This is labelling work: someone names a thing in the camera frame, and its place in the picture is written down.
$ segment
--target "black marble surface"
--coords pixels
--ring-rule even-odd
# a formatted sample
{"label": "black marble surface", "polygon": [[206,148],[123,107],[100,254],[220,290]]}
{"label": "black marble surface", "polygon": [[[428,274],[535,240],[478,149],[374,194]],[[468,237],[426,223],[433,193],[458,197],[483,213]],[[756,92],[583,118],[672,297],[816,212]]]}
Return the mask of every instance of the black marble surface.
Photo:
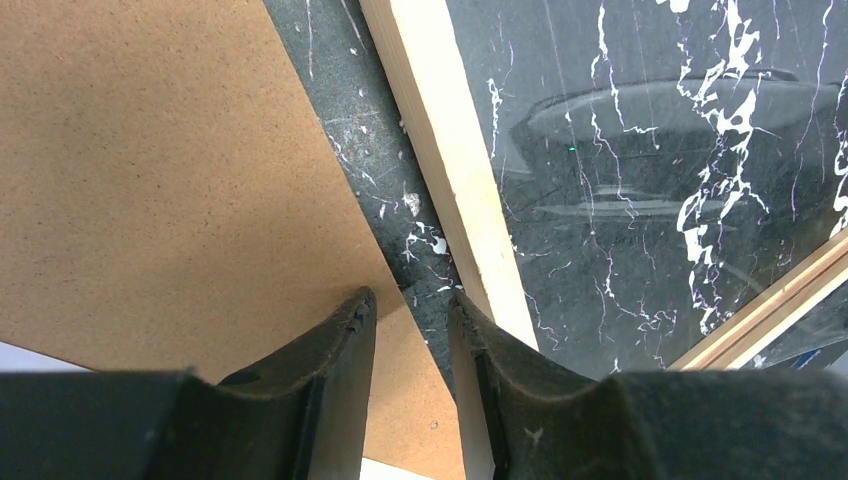
{"label": "black marble surface", "polygon": [[[848,2],[738,3],[448,1],[540,346],[579,373],[669,365],[843,221]],[[266,5],[449,378],[460,284],[359,5]],[[843,338],[846,300],[756,365]]]}

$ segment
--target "wooden beam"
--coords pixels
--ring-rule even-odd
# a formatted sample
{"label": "wooden beam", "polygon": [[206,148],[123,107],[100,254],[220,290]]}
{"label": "wooden beam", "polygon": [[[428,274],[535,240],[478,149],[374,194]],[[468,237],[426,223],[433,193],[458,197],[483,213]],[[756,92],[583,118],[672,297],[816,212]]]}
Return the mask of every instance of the wooden beam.
{"label": "wooden beam", "polygon": [[465,291],[538,350],[444,0],[360,0]]}
{"label": "wooden beam", "polygon": [[670,368],[740,368],[846,280],[848,229],[825,242]]}

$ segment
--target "brown board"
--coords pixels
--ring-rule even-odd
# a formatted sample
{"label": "brown board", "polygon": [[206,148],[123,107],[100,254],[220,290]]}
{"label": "brown board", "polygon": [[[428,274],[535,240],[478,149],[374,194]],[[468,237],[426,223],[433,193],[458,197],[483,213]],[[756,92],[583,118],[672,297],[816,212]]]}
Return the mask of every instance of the brown board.
{"label": "brown board", "polygon": [[0,341],[215,382],[369,285],[365,455],[462,478],[455,406],[262,3],[0,12]]}

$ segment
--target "brown cardboard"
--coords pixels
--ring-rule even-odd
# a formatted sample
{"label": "brown cardboard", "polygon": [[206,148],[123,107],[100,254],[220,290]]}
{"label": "brown cardboard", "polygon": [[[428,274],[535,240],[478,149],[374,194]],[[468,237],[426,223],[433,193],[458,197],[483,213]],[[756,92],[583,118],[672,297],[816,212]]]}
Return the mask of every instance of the brown cardboard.
{"label": "brown cardboard", "polygon": [[0,11],[0,340],[214,382],[369,285],[366,456],[461,478],[455,406],[262,3]]}

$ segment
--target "wooden plank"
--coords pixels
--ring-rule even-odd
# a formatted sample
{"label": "wooden plank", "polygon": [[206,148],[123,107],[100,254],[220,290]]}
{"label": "wooden plank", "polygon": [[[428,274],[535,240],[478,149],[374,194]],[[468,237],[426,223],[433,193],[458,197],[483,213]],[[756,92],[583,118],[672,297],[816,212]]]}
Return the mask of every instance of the wooden plank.
{"label": "wooden plank", "polygon": [[847,254],[848,229],[825,242],[669,368],[741,367],[845,282]]}
{"label": "wooden plank", "polygon": [[445,1],[360,3],[468,296],[538,350]]}
{"label": "wooden plank", "polygon": [[464,478],[453,400],[263,3],[0,12],[0,341],[215,382],[369,285],[365,455]]}

